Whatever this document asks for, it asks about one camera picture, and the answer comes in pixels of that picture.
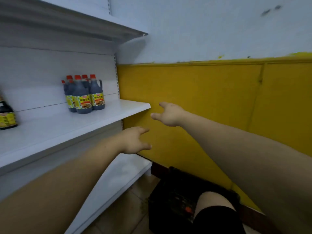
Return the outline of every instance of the black crate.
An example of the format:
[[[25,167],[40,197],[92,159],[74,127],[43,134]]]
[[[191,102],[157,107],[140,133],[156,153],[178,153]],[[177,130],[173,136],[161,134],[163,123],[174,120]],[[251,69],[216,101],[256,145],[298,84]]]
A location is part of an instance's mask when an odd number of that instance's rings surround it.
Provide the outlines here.
[[[149,227],[154,234],[192,233],[193,213],[199,196],[213,191],[227,198],[236,210],[239,195],[174,167],[149,197]]]

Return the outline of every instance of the floor tile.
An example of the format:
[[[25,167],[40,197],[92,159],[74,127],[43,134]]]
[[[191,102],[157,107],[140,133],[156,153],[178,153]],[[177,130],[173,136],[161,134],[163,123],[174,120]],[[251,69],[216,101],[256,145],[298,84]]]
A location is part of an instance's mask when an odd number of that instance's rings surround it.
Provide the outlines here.
[[[130,187],[130,190],[142,200],[146,200],[159,181],[160,179],[154,175],[147,176],[144,174]]]
[[[132,234],[153,234],[149,229],[149,216],[146,214]]]
[[[246,234],[260,234],[260,232],[253,230],[251,227],[246,226],[245,224],[243,224],[243,226],[244,226]]]
[[[102,234],[101,231],[92,223],[81,234]]]
[[[96,226],[103,234],[130,234],[147,211],[147,202],[127,190],[100,215]]]

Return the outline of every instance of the baseboard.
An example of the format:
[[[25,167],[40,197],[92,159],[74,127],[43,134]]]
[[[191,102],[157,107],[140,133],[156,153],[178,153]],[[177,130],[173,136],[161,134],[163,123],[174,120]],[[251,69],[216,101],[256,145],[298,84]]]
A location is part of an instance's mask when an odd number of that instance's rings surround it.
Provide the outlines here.
[[[156,162],[152,164],[152,174],[158,178],[163,178],[169,172],[167,167],[164,167]],[[264,214],[249,208],[248,206],[241,205],[238,214],[243,224],[251,227],[252,229],[262,234],[281,234],[275,225]]]

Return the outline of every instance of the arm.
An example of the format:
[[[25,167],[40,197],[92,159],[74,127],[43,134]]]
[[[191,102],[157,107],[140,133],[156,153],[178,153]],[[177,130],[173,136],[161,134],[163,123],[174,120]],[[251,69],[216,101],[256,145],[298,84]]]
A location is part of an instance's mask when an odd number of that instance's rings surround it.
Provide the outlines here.
[[[312,158],[289,146],[160,103],[151,117],[181,126],[285,233],[312,232]]]
[[[151,149],[139,140],[147,131],[141,127],[123,130],[14,192],[0,203],[1,233],[64,233],[119,153]]]

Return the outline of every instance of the left hand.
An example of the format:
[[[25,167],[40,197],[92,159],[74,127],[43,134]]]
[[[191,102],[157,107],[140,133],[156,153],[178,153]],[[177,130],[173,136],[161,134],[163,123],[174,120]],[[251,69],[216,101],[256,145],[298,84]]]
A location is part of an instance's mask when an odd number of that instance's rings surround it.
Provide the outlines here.
[[[121,144],[121,153],[133,154],[144,149],[151,149],[150,144],[140,141],[140,136],[148,131],[149,129],[142,127],[131,127],[117,134],[116,137]]]

